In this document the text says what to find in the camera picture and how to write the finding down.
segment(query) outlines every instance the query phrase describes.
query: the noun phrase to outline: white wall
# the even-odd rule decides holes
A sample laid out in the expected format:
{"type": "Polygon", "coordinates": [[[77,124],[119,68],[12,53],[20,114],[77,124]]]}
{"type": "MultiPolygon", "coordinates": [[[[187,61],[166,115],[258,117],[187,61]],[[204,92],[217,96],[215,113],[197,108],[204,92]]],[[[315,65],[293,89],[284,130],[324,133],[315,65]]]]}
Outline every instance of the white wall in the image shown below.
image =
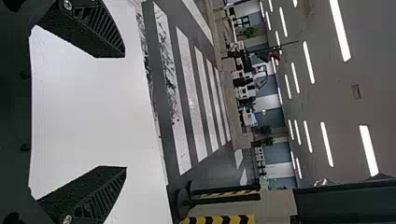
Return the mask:
{"type": "Polygon", "coordinates": [[[29,185],[38,199],[97,165],[126,166],[106,223],[172,223],[134,8],[105,2],[125,42],[124,59],[94,59],[39,27],[32,32],[29,185]]]}
{"type": "Polygon", "coordinates": [[[269,109],[280,108],[279,95],[267,95],[256,99],[254,109],[257,112],[269,109]]]}
{"type": "Polygon", "coordinates": [[[250,0],[246,3],[236,5],[234,9],[236,17],[239,18],[260,11],[260,4],[258,0],[250,0]]]}

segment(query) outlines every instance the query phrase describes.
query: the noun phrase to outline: white stripe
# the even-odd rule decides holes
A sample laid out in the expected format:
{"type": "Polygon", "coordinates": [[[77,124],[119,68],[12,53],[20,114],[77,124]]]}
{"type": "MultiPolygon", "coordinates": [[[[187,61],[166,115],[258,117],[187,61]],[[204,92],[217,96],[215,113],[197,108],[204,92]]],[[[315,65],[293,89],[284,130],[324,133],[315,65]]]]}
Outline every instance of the white stripe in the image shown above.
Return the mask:
{"type": "Polygon", "coordinates": [[[218,143],[218,137],[216,135],[215,121],[213,118],[213,111],[212,111],[212,104],[210,104],[211,100],[209,97],[209,88],[207,87],[204,58],[203,58],[201,51],[198,50],[198,48],[195,48],[195,55],[197,58],[197,65],[198,65],[199,78],[201,81],[202,95],[204,96],[206,120],[207,120],[208,129],[209,129],[209,135],[210,135],[210,144],[212,145],[212,150],[216,151],[219,148],[219,143],[218,143]]]}
{"type": "Polygon", "coordinates": [[[167,93],[174,100],[172,109],[174,112],[173,133],[177,153],[178,170],[181,175],[191,168],[189,145],[187,143],[186,127],[184,125],[183,111],[180,103],[180,93],[178,92],[175,59],[172,51],[171,36],[169,35],[168,18],[165,13],[154,3],[155,18],[157,22],[158,39],[161,47],[161,57],[163,60],[163,72],[165,82],[168,79],[174,89],[168,88],[167,93]]]}
{"type": "Polygon", "coordinates": [[[192,130],[194,132],[195,147],[198,161],[207,157],[204,127],[202,125],[201,110],[198,103],[197,89],[195,86],[194,72],[190,54],[189,39],[177,28],[178,45],[180,57],[182,58],[184,81],[186,83],[187,97],[191,114],[192,130]]]}
{"type": "Polygon", "coordinates": [[[191,15],[195,18],[196,22],[201,27],[201,30],[205,33],[207,39],[209,39],[210,43],[213,45],[212,31],[207,25],[197,5],[195,5],[193,0],[183,0],[183,3],[186,5],[191,15]]]}
{"type": "Polygon", "coordinates": [[[223,128],[221,114],[220,114],[220,108],[219,108],[219,97],[218,97],[218,94],[216,91],[216,83],[215,83],[215,78],[213,75],[213,66],[212,66],[212,63],[208,59],[206,59],[206,61],[207,61],[207,70],[209,71],[210,86],[212,88],[213,103],[215,104],[216,117],[218,118],[220,142],[221,142],[221,145],[224,146],[224,144],[225,144],[224,128],[223,128]]]}
{"type": "Polygon", "coordinates": [[[219,71],[215,68],[216,79],[218,80],[219,98],[221,103],[221,112],[224,116],[225,132],[227,133],[227,141],[231,141],[230,127],[228,126],[227,111],[225,110],[223,88],[220,81],[219,71]]]}

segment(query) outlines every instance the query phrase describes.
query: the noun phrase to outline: road marking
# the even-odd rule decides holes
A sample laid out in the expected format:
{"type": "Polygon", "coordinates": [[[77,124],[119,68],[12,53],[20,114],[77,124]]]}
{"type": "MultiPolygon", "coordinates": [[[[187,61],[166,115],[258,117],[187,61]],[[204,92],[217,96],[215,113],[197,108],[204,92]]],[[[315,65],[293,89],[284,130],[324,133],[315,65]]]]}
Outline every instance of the road marking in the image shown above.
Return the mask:
{"type": "Polygon", "coordinates": [[[186,83],[187,97],[191,114],[192,130],[194,132],[195,147],[198,161],[207,157],[204,127],[202,125],[201,110],[198,103],[198,94],[195,86],[194,72],[192,69],[189,39],[177,28],[177,39],[180,48],[180,57],[183,66],[184,81],[186,83]]]}
{"type": "Polygon", "coordinates": [[[199,78],[201,81],[202,95],[204,96],[205,113],[206,113],[207,126],[209,129],[209,135],[210,135],[210,144],[212,146],[212,151],[216,151],[219,148],[219,143],[218,143],[218,137],[216,135],[212,104],[210,104],[211,100],[209,97],[209,88],[207,87],[204,58],[203,58],[202,52],[200,50],[198,50],[198,48],[195,48],[195,55],[197,58],[197,65],[198,65],[199,78]]]}
{"type": "Polygon", "coordinates": [[[222,121],[221,114],[220,114],[219,97],[218,97],[218,92],[216,90],[215,77],[213,74],[213,66],[212,66],[212,63],[208,59],[206,59],[206,61],[207,61],[207,70],[209,71],[210,86],[212,87],[213,103],[215,104],[216,117],[218,118],[220,142],[221,142],[221,145],[224,146],[224,144],[225,144],[224,128],[223,128],[223,123],[222,123],[223,121],[222,121]]]}

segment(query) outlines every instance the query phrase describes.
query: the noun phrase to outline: yellow and black striped barrier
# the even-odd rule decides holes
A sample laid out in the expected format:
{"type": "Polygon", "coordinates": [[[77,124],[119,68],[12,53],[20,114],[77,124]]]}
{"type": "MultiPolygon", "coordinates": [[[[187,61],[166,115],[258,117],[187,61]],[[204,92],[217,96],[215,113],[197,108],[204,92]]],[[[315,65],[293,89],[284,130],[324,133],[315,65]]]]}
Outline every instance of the yellow and black striped barrier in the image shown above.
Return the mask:
{"type": "Polygon", "coordinates": [[[254,224],[254,215],[187,217],[182,224],[254,224]]]}
{"type": "Polygon", "coordinates": [[[227,198],[227,197],[237,197],[243,195],[260,194],[259,189],[254,190],[238,190],[222,193],[211,193],[211,194],[201,194],[199,199],[209,199],[209,198],[227,198]]]}

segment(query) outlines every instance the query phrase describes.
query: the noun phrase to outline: ceiling light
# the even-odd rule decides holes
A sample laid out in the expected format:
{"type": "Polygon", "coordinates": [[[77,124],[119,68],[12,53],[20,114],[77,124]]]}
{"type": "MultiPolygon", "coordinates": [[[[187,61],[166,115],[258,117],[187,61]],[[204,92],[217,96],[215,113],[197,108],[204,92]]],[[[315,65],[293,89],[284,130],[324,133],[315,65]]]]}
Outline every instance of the ceiling light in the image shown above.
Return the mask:
{"type": "Polygon", "coordinates": [[[308,130],[308,124],[304,120],[304,128],[305,128],[305,135],[306,135],[306,141],[308,142],[308,149],[309,152],[312,153],[312,144],[311,144],[311,136],[309,135],[309,130],[308,130]]]}
{"type": "Polygon", "coordinates": [[[265,15],[267,17],[268,30],[271,30],[271,22],[270,22],[270,16],[268,15],[268,11],[265,11],[265,15]]]}
{"type": "Polygon", "coordinates": [[[293,126],[291,126],[291,121],[290,120],[289,120],[289,129],[290,129],[291,140],[294,140],[293,126]]]}
{"type": "Polygon", "coordinates": [[[296,128],[296,135],[297,135],[298,145],[301,145],[300,130],[298,129],[298,123],[297,123],[296,119],[294,120],[294,126],[296,128]]]}
{"type": "Polygon", "coordinates": [[[289,99],[291,99],[291,91],[290,91],[288,75],[285,75],[285,80],[286,80],[286,87],[288,88],[289,99]]]}
{"type": "Polygon", "coordinates": [[[291,71],[293,72],[294,82],[296,84],[297,93],[300,93],[300,85],[298,84],[298,78],[296,74],[296,68],[294,67],[294,63],[291,63],[291,71]]]}
{"type": "Polygon", "coordinates": [[[276,36],[276,43],[278,46],[280,46],[279,34],[277,33],[277,31],[275,31],[275,36],[276,36]]]}
{"type": "Polygon", "coordinates": [[[303,179],[303,176],[301,175],[300,161],[298,160],[298,158],[296,158],[296,163],[297,163],[298,176],[300,177],[300,179],[303,179]]]}
{"type": "Polygon", "coordinates": [[[293,169],[295,170],[296,169],[296,163],[294,162],[294,154],[293,154],[292,151],[290,152],[290,155],[291,155],[291,163],[293,164],[293,169]]]}
{"type": "Polygon", "coordinates": [[[309,55],[308,45],[306,44],[306,41],[304,41],[303,46],[309,77],[311,78],[311,83],[315,84],[314,70],[312,69],[311,56],[309,55]]]}
{"type": "Polygon", "coordinates": [[[273,69],[274,69],[274,74],[276,73],[276,67],[275,67],[275,60],[274,58],[271,58],[272,63],[273,63],[273,69]]]}
{"type": "Polygon", "coordinates": [[[335,30],[337,31],[341,53],[343,55],[344,62],[347,62],[351,58],[351,55],[349,44],[347,43],[346,28],[344,27],[343,17],[341,16],[338,0],[330,0],[330,7],[332,9],[332,18],[334,19],[335,30]]]}
{"type": "Polygon", "coordinates": [[[280,101],[280,104],[283,105],[282,92],[280,92],[280,88],[277,88],[277,93],[279,94],[279,101],[280,101]]]}
{"type": "Polygon", "coordinates": [[[375,153],[373,148],[373,142],[371,140],[369,127],[367,125],[361,125],[361,140],[364,146],[364,152],[366,154],[367,163],[369,164],[370,175],[378,175],[378,165],[376,164],[375,153]]]}
{"type": "Polygon", "coordinates": [[[282,20],[283,32],[285,32],[285,37],[288,37],[288,28],[286,27],[285,16],[283,15],[282,7],[279,8],[280,19],[282,20]]]}
{"type": "Polygon", "coordinates": [[[271,12],[273,12],[273,8],[272,8],[272,0],[268,0],[268,4],[270,5],[270,10],[271,10],[271,12]]]}
{"type": "Polygon", "coordinates": [[[324,146],[326,148],[327,159],[329,160],[329,165],[331,167],[334,167],[334,163],[332,161],[332,150],[330,149],[329,137],[327,135],[327,130],[326,130],[326,124],[324,122],[321,122],[320,127],[321,127],[322,134],[323,134],[323,141],[324,141],[324,146]]]}
{"type": "Polygon", "coordinates": [[[264,8],[262,7],[262,1],[260,1],[260,9],[262,10],[262,17],[265,18],[265,16],[264,16],[264,8]]]}
{"type": "Polygon", "coordinates": [[[275,36],[276,36],[276,43],[278,46],[280,46],[279,34],[277,33],[277,31],[275,31],[275,36]]]}

